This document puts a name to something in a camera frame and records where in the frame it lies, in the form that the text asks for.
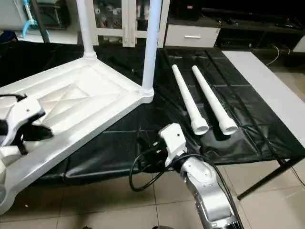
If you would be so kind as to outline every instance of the black plastic sheet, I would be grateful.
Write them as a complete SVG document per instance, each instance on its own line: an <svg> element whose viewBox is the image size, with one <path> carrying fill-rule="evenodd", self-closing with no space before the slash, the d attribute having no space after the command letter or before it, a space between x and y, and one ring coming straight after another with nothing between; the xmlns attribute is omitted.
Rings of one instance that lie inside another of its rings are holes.
<svg viewBox="0 0 305 229"><path fill-rule="evenodd" d="M138 84L142 82L144 47L100 47L98 58ZM15 42L0 46L1 85L82 56L77 45ZM194 135L188 113L171 70L177 64L188 88L209 124L203 136ZM239 129L224 136L191 67L197 65ZM220 51L159 50L155 97L142 104L89 143L59 163L36 183L85 184L125 176L140 153L137 138L153 143L158 131L180 123L192 151L218 165L250 163L305 156L305 149L279 120L246 79Z"/></svg>

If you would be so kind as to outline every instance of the black cable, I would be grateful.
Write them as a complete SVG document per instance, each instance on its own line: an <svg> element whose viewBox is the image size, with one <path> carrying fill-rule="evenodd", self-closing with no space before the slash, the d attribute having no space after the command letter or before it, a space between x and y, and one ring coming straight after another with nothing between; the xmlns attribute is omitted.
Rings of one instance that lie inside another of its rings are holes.
<svg viewBox="0 0 305 229"><path fill-rule="evenodd" d="M129 172L129 185L131 187L131 189L135 192L140 192L140 191L143 191L145 190L146 188L148 188L150 185L152 185L157 179L159 179L164 172L168 171L170 167L172 167L175 163L177 163L178 161L184 159L184 158L189 158L189 157L200 157L202 158L204 161L206 161L208 164L210 164L216 171L216 173L218 174L221 182L223 183L224 185L224 189L226 191L226 195L228 197L228 200L229 200L229 203L232 207L232 210L236 216L236 219L237 219L237 222L238 222L238 225L241 229L244 229L244 226L243 226L243 223L242 223L242 220L239 216L239 213L238 213L238 210L237 210L237 207L235 205L235 202L233 200L233 197L232 197L232 194L229 190L229 187L228 185L226 184L225 180L224 180L224 177L223 175L221 174L221 172L219 171L219 169L217 168L217 166L211 161L209 160L207 157L205 157L204 155L200 155L200 154L186 154L186 155L183 155L177 159L174 159L167 167L164 168L163 171L161 171L160 173L158 173L153 179L151 179L148 183L146 183L145 185L141 186L141 187L135 187L133 185L133 181L132 181L132 176L133 176L133 170L134 170L134 167L135 165L137 164L138 160L145 154L148 154L150 152L152 152L153 150L147 150L147 151L144 151L143 153L139 154L136 159L134 160L133 164L132 164L132 167L130 169L130 172Z"/></svg>
<svg viewBox="0 0 305 229"><path fill-rule="evenodd" d="M21 94L0 94L0 97L9 97L9 96L15 97L17 99L17 102L27 97L26 95L21 95Z"/></svg>
<svg viewBox="0 0 305 229"><path fill-rule="evenodd" d="M301 178L299 177L299 175L296 172L295 168L291 167L291 170L293 171L293 173L296 176L296 178L300 181L300 183L305 187L305 183L301 180Z"/></svg>

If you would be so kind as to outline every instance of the tv stand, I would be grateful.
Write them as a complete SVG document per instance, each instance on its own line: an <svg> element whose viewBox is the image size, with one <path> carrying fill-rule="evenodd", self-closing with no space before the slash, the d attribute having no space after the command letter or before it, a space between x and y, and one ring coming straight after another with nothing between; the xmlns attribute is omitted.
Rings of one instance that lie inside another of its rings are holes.
<svg viewBox="0 0 305 229"><path fill-rule="evenodd" d="M197 21L169 16L165 45L305 52L305 29L291 18L205 10Z"/></svg>

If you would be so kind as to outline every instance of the metal table leg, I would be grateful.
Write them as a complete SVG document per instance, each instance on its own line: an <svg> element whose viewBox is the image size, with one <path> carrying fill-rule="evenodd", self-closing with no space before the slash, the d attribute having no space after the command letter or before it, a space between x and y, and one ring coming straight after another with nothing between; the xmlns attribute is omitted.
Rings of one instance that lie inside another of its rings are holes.
<svg viewBox="0 0 305 229"><path fill-rule="evenodd" d="M288 170L290 167L294 166L301 160L303 160L304 157L296 158L296 159L290 159L289 161L283 163L279 168L274 170L269 175L265 176L263 179L258 181L256 184L252 185L250 188L248 188L246 191L244 191L242 194L237 196L237 199L242 200L255 190L257 190L262 185L266 184L267 182L271 181L272 179L276 178L278 175L281 175L283 172Z"/></svg>
<svg viewBox="0 0 305 229"><path fill-rule="evenodd" d="M36 17L36 21L37 21L39 29L40 29L40 33L41 33L43 42L44 43L50 43L50 39L49 39L47 30L46 30L46 27L44 26L44 24L42 22L42 18L41 18L41 15L40 15L40 10L39 10L37 1L36 0L32 0L31 4L32 4L32 7L33 7L33 11L34 11L35 17Z"/></svg>

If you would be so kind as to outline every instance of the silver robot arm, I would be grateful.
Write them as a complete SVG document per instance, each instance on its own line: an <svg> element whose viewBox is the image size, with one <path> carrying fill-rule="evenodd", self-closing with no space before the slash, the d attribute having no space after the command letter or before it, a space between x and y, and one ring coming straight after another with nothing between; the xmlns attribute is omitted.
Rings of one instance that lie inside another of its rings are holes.
<svg viewBox="0 0 305 229"><path fill-rule="evenodd" d="M170 124L159 132L166 144L165 166L187 153L186 140L179 124ZM238 228L238 221L226 193L217 179L216 170L194 156L174 166L195 199L195 206L204 229Z"/></svg>

